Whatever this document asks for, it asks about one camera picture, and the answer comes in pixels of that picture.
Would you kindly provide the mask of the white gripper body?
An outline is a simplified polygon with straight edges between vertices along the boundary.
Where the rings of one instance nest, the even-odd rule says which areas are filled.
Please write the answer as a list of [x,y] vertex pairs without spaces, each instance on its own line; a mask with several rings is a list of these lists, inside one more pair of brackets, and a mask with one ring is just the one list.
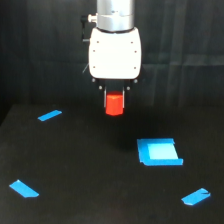
[[94,28],[88,50],[89,72],[100,90],[121,90],[125,82],[136,80],[141,68],[139,30],[109,33]]

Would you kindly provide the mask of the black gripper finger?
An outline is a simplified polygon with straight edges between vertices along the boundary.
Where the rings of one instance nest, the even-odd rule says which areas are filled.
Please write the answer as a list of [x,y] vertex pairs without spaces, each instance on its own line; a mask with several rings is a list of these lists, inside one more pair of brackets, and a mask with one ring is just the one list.
[[125,88],[122,90],[122,97],[123,97],[123,109],[125,108]]
[[104,88],[103,91],[103,99],[104,99],[104,108],[106,109],[106,101],[107,101],[107,89]]

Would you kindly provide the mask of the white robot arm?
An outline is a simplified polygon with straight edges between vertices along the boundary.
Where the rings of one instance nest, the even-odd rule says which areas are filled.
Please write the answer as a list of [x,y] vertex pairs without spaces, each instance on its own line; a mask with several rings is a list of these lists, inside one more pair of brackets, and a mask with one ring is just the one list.
[[134,26],[135,0],[96,0],[95,15],[84,15],[82,42],[88,43],[92,81],[103,91],[107,115],[124,112],[125,92],[138,82],[141,69],[141,39]]

